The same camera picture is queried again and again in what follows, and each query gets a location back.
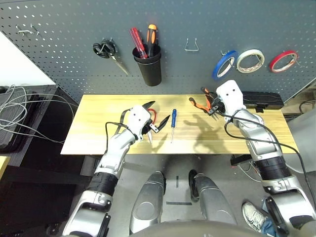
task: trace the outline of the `gray pegboard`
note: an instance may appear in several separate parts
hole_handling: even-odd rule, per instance
[[[0,0],[1,31],[63,90],[79,101],[84,93],[191,94],[201,86],[215,89],[235,79],[241,90],[279,93],[287,100],[311,82],[316,61],[315,0]],[[41,36],[22,37],[15,25]],[[157,24],[162,47],[162,83],[148,87],[132,57],[129,28],[145,36]],[[110,59],[92,52],[92,44],[113,38],[126,76]],[[197,38],[199,52],[185,52]],[[211,73],[220,51],[260,49],[266,58],[259,70],[242,74],[232,70],[215,82]],[[286,72],[269,72],[268,63],[284,50],[300,58]]]

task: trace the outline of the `wooden tabletop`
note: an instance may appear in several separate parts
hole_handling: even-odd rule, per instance
[[[204,95],[84,95],[61,151],[63,155],[102,155],[106,149],[105,123],[119,122],[122,111],[134,105],[142,105],[155,100],[151,107],[158,113],[156,125],[172,109],[177,109],[173,142],[171,138],[171,118],[163,130],[153,132],[153,144],[147,135],[140,143],[131,146],[129,154],[248,154],[245,141],[228,136],[224,131],[224,118],[215,121],[203,111],[195,108],[189,98],[206,104]],[[281,110],[265,110],[259,113],[265,125],[277,136],[281,143],[297,148]],[[109,124],[109,137],[116,126]],[[241,136],[239,129],[229,125],[233,135]],[[293,153],[282,148],[284,153]]]
[[[0,179],[5,171],[6,166],[9,164],[9,157],[0,156]]]

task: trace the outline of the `scissors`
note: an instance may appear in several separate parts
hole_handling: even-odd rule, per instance
[[[112,58],[116,65],[119,66],[119,68],[122,69],[123,72],[128,75],[127,69],[124,67],[124,65],[118,61],[116,58],[117,50],[115,48],[115,45],[110,40],[102,40],[101,44],[94,43],[93,44],[93,52],[98,55],[101,58]]]
[[[193,106],[197,107],[200,110],[203,110],[204,113],[207,113],[208,115],[212,116],[213,119],[218,120],[218,117],[212,108],[212,103],[214,101],[214,98],[216,97],[216,94],[209,92],[209,90],[205,87],[202,87],[201,91],[206,96],[207,107],[197,103],[195,99],[193,99],[192,97],[189,98],[190,102],[193,104]]]

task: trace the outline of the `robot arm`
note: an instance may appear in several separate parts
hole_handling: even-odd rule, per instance
[[[215,99],[214,102],[221,101],[225,105],[225,114],[236,117],[232,118],[232,122],[245,138],[276,142],[269,131],[251,122],[264,123],[261,117],[245,109],[242,92],[234,80],[218,87],[216,93],[219,100]],[[307,236],[306,229],[315,230],[315,211],[297,177],[286,166],[280,146],[251,140],[247,140],[246,144],[259,169],[263,188],[271,195],[266,205],[275,229],[280,236]]]
[[[151,132],[150,130],[159,132],[169,119],[169,116],[166,117],[158,128],[154,126],[147,111],[153,103],[134,106],[129,113],[127,129],[109,140],[108,150],[102,156],[89,186],[72,212],[63,236],[106,236],[111,218],[107,212],[111,208],[114,189],[120,178],[126,153],[132,144],[142,141],[143,135]]]

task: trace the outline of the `orange-handled pliers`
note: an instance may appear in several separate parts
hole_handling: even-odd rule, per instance
[[[201,88],[201,91],[204,92],[205,96],[206,96],[206,103],[207,103],[207,107],[197,103],[192,97],[189,98],[190,102],[197,107],[200,110],[203,110],[204,113],[207,113],[209,115],[212,116],[213,119],[217,120],[218,117],[215,113],[211,113],[212,112],[212,102],[214,100],[214,97],[212,95],[211,92],[209,92],[209,90],[205,87]]]

